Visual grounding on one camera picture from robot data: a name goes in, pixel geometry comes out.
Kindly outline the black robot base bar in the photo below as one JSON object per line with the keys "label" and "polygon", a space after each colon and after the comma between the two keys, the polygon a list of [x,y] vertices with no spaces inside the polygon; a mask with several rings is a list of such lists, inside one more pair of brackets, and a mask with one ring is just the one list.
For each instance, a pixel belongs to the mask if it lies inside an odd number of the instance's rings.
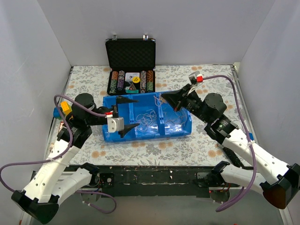
{"label": "black robot base bar", "polygon": [[212,166],[108,166],[99,165],[99,188],[113,197],[127,196],[196,196],[209,197],[210,191],[199,179],[211,172]]}

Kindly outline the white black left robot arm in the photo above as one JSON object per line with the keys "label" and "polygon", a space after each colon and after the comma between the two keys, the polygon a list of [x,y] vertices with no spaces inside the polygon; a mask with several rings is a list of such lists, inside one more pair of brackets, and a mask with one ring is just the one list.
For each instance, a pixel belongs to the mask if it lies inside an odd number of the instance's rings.
{"label": "white black left robot arm", "polygon": [[106,125],[109,133],[117,133],[123,138],[137,124],[126,125],[119,115],[120,104],[134,103],[123,96],[116,97],[111,107],[97,107],[89,93],[79,94],[74,100],[64,97],[72,103],[68,115],[60,114],[63,127],[57,135],[53,150],[23,190],[15,190],[11,199],[27,214],[42,224],[49,223],[59,206],[72,194],[84,186],[96,187],[100,182],[99,168],[84,163],[72,175],[63,181],[59,178],[69,166],[71,159],[79,152],[92,134],[92,126]]}

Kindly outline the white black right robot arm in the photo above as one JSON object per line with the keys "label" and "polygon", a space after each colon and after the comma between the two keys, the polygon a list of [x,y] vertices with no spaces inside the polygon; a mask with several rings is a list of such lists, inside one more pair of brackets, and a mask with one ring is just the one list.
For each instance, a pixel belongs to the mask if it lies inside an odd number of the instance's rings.
{"label": "white black right robot arm", "polygon": [[300,166],[289,165],[274,157],[224,115],[226,105],[221,95],[208,94],[200,99],[195,87],[188,84],[180,90],[164,92],[162,98],[175,111],[184,108],[206,123],[206,134],[232,150],[252,165],[253,170],[221,162],[212,170],[217,186],[226,183],[241,186],[241,191],[216,211],[221,212],[241,200],[250,190],[256,191],[274,207],[285,209],[300,190]]}

